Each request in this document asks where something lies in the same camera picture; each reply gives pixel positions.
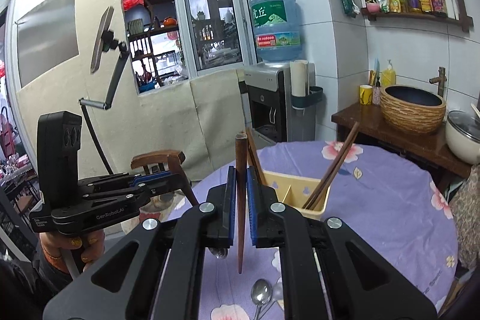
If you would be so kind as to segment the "left hand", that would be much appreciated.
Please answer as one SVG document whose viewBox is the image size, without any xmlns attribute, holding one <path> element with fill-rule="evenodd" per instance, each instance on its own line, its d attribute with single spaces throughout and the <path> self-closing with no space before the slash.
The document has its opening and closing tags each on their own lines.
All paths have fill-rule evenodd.
<svg viewBox="0 0 480 320">
<path fill-rule="evenodd" d="M 58 232 L 41 232 L 41 250 L 46 260 L 59 271 L 68 272 L 62 251 L 80 249 L 80 259 L 86 270 L 104 253 L 103 230 L 91 232 L 83 237 L 66 237 Z"/>
</svg>

